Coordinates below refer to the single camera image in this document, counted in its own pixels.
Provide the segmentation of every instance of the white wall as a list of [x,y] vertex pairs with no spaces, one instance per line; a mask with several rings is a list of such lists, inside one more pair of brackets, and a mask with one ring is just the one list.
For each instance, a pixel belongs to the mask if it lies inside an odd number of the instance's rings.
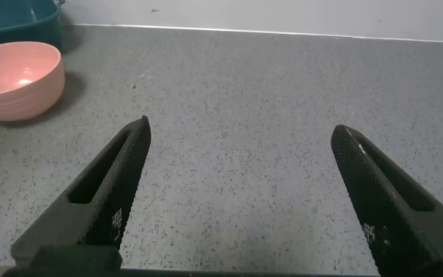
[[63,10],[74,24],[443,41],[443,0],[67,0]]

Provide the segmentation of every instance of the teal container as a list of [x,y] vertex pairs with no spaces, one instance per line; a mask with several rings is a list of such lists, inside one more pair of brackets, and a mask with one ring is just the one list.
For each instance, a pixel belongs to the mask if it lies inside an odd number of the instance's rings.
[[0,43],[45,42],[61,48],[65,0],[0,0]]

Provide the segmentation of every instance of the countertop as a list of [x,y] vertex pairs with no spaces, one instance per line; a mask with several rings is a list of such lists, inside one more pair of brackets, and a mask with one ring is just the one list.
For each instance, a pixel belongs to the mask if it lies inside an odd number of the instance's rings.
[[0,123],[0,265],[121,127],[152,145],[123,266],[376,274],[330,147],[368,136],[443,203],[443,43],[68,27],[49,112]]

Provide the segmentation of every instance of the gray countertop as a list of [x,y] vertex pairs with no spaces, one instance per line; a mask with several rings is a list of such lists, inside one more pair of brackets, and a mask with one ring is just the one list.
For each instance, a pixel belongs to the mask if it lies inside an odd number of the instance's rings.
[[0,265],[126,123],[152,145],[125,267],[374,274],[330,148],[368,136],[443,202],[443,44],[66,28],[66,86],[0,123]]

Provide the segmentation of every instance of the pink bowl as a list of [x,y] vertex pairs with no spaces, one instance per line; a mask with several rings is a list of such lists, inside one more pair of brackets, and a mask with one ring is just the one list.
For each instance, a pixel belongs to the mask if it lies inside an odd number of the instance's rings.
[[65,85],[57,48],[41,42],[0,45],[0,121],[40,115],[56,103]]

